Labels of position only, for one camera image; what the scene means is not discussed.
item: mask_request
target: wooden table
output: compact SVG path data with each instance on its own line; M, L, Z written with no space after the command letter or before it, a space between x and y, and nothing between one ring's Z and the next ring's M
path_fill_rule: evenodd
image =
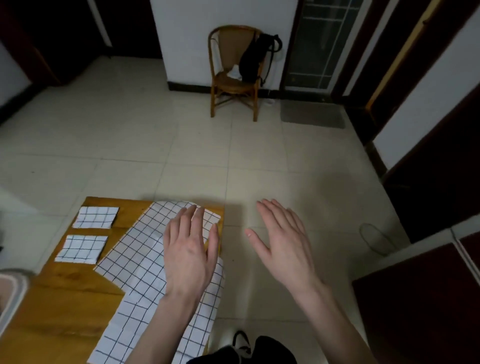
M124 292L93 271L93 265L58 263L54 258L69 234L108 235L100 258L116 244L152 201L87 197L83 206L119 207L111 229L69 227L0 339L0 362L85 364ZM205 206L220 215L224 208Z

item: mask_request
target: chair leg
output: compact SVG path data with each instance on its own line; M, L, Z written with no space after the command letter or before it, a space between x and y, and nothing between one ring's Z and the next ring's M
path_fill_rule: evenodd
M215 86L212 85L212 89L210 90L210 117L213 118L215 116Z
M255 89L253 94L253 122L257 122L258 117L258 89Z

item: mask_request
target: hand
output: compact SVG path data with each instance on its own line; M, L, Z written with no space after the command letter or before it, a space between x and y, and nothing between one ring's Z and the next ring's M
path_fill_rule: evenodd
M312 248L297 214L276 200L257 201L257 210L268 229L270 248L252 229L245 229L250 244L274 278L296 297L318 281Z
M170 220L163 236L166 294L200 301L212 280L218 252L218 227L212 225L208 249L202 237L205 209L183 208Z

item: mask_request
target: forearm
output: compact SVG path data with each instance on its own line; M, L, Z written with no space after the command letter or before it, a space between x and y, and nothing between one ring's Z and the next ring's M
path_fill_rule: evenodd
M165 295L126 364L169 364L198 302Z
M376 363L362 337L338 306L330 287L319 279L312 289L294 295L308 317L330 364Z

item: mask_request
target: glass door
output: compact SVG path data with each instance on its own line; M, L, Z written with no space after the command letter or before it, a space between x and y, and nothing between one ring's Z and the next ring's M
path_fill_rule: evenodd
M363 0L305 0L285 79L286 90L331 91L338 61L362 3Z

